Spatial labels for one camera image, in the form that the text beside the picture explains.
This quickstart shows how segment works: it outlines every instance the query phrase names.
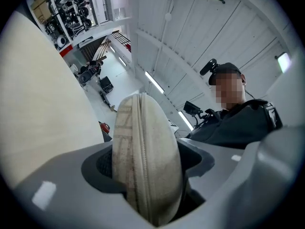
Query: ceiling pipe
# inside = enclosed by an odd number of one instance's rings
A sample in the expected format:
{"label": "ceiling pipe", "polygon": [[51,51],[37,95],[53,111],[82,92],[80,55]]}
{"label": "ceiling pipe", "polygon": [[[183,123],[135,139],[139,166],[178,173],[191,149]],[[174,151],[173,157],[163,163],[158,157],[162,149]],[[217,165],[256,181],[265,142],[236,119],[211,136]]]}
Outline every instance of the ceiling pipe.
{"label": "ceiling pipe", "polygon": [[[154,67],[153,67],[152,74],[151,74],[152,76],[154,76],[154,73],[156,71],[156,67],[157,67],[157,64],[158,64],[158,61],[159,61],[160,53],[162,52],[162,47],[163,47],[163,42],[164,42],[168,22],[171,21],[171,19],[172,19],[171,12],[173,11],[173,1],[174,0],[170,0],[170,6],[168,8],[167,13],[165,14],[165,25],[164,25],[164,28],[163,28],[163,31],[162,31],[162,36],[161,36],[161,46],[158,49],[157,58],[154,62]],[[152,84],[149,85],[148,93],[150,93],[151,87],[152,87]]]}

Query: black mesh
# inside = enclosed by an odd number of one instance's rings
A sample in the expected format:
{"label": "black mesh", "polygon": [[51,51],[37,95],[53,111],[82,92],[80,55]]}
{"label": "black mesh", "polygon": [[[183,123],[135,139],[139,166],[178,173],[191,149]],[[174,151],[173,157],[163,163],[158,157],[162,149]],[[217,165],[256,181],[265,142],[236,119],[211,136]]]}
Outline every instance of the black mesh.
{"label": "black mesh", "polygon": [[112,178],[112,148],[96,161],[98,171],[109,178]]}

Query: ceiling light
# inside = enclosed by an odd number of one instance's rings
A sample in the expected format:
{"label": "ceiling light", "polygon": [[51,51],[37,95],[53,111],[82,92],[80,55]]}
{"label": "ceiling light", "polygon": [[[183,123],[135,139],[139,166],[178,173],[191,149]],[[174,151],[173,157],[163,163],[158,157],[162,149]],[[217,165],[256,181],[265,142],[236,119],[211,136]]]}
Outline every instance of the ceiling light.
{"label": "ceiling light", "polygon": [[284,52],[280,56],[276,56],[275,58],[277,59],[282,72],[285,73],[285,71],[288,70],[288,68],[291,65],[289,55],[286,52]]}
{"label": "ceiling light", "polygon": [[119,57],[119,60],[121,60],[122,64],[124,64],[126,66],[125,62],[120,57]]}
{"label": "ceiling light", "polygon": [[158,88],[161,93],[164,93],[163,88],[155,81],[155,79],[153,79],[153,77],[147,71],[145,71],[145,75],[148,77],[148,79],[150,79],[150,81],[156,86],[156,88]]}
{"label": "ceiling light", "polygon": [[179,111],[178,114],[180,115],[180,117],[184,120],[184,122],[187,124],[187,126],[190,128],[191,131],[194,130],[194,127],[192,126],[192,124],[187,120],[187,118],[184,116],[184,114],[182,113],[182,111]]}
{"label": "ceiling light", "polygon": [[113,52],[115,52],[115,50],[112,48],[112,46],[109,46],[110,48],[111,48],[111,50],[113,51]]}

